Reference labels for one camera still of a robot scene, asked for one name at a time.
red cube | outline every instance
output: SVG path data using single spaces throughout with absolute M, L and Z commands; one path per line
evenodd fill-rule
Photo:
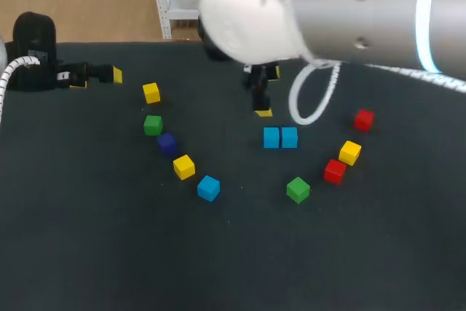
M 332 184 L 339 185 L 341 180 L 343 180 L 343 175 L 346 169 L 346 164 L 339 162 L 338 160 L 331 160 L 325 168 L 323 178 Z
M 355 128 L 366 133 L 372 128 L 374 123 L 374 113 L 361 109 L 355 119 Z

blue cube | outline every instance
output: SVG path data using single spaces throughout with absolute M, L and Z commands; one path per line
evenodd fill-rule
M 277 127 L 264 128 L 264 148 L 278 149 L 280 147 L 280 131 Z
M 298 129 L 282 127 L 282 148 L 295 149 L 296 147 L 298 147 Z
M 210 176 L 205 176 L 203 180 L 199 182 L 199 185 L 197 185 L 197 195 L 209 202 L 212 202 L 219 192 L 220 182 Z
M 178 149 L 176 147 L 175 138 L 172 134 L 165 133 L 157 137 L 157 143 L 166 157 L 178 156 Z

yellow cube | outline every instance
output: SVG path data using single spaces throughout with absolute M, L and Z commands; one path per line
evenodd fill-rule
M 196 173 L 194 163 L 187 154 L 173 161 L 175 172 L 181 180 L 193 176 Z
M 147 103 L 155 103 L 160 101 L 160 91 L 157 83 L 143 85 L 143 89 Z
M 256 111 L 257 115 L 260 117 L 273 117 L 274 114 L 272 113 L 272 109 L 268 111 Z
M 347 163 L 348 165 L 354 165 L 359 157 L 360 152 L 361 146 L 359 146 L 357 143 L 347 141 L 341 148 L 338 159 L 343 163 Z

small yellow block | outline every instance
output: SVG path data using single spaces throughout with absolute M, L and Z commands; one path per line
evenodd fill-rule
M 196 168 L 191 158 L 187 154 L 173 161 L 175 172 L 181 180 L 193 176 L 196 173 Z
M 83 87 L 77 87 L 76 85 L 70 85 L 71 89 L 87 89 L 87 82 L 84 83 Z
M 338 159 L 343 163 L 347 163 L 348 165 L 354 165 L 359 157 L 360 152 L 361 146 L 359 146 L 357 143 L 347 141 L 341 148 Z
M 143 85 L 143 89 L 147 103 L 155 103 L 160 101 L 160 91 L 157 83 Z
M 274 114 L 272 113 L 272 109 L 269 109 L 268 111 L 255 111 L 258 116 L 260 117 L 273 117 Z
M 114 83 L 123 84 L 123 72 L 114 66 Z
M 277 71 L 277 78 L 280 79 L 282 77 L 282 74 L 280 73 L 280 66 L 276 66 L 275 70 Z

dark blue cube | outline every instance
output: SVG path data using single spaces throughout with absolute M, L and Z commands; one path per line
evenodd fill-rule
M 175 138 L 172 134 L 165 133 L 157 137 L 157 143 L 166 157 L 176 157 L 178 155 Z

